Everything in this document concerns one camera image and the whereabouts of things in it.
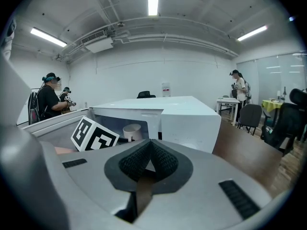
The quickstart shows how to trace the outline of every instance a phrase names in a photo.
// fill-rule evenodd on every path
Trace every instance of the white ceiling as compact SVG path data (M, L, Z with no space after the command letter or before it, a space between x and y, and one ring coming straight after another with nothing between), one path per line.
M149 18L147 0L31 0L17 13L13 44L50 56L64 55L69 50L63 52L62 48L31 35L32 27L68 44L74 43L75 47L82 36L112 24L105 29L115 36L127 30L130 35L177 34L239 53L240 42L236 38L240 35L264 24L285 23L287 18L274 0L159 0L158 11L159 16ZM123 21L125 26L118 27L118 21ZM83 49L64 60L69 61L86 51Z

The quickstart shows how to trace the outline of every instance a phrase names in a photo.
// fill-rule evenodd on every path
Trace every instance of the yellow tablecloth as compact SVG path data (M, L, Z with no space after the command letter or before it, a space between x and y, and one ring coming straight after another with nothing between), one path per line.
M282 106L282 103L276 103L268 100L263 100L262 101L262 106L265 108L265 110L268 111L268 113L275 108L280 108Z

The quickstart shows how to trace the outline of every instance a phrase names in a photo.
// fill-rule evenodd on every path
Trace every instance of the person in white shirt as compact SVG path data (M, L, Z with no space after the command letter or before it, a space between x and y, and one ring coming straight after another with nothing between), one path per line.
M246 87L245 87L245 80L243 79L242 74L238 70L233 70L232 74L234 79L236 79L236 90L237 90L237 97L236 99L240 101L238 104L238 111L236 115L236 124L239 121L240 118L240 110L243 106L246 104Z

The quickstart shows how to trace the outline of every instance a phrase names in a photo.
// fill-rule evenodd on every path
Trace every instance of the white mug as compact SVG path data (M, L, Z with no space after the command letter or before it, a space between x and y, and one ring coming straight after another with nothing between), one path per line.
M124 137L128 139L128 142L131 142L132 139L134 140L142 140L142 133L141 133L141 125L139 124L131 124L127 125L123 128Z

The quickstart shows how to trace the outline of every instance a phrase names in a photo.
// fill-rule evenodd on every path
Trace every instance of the cube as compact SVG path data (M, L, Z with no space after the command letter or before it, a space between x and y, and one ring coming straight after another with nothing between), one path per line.
M119 134L83 117L71 136L71 140L79 151L98 150L115 146Z

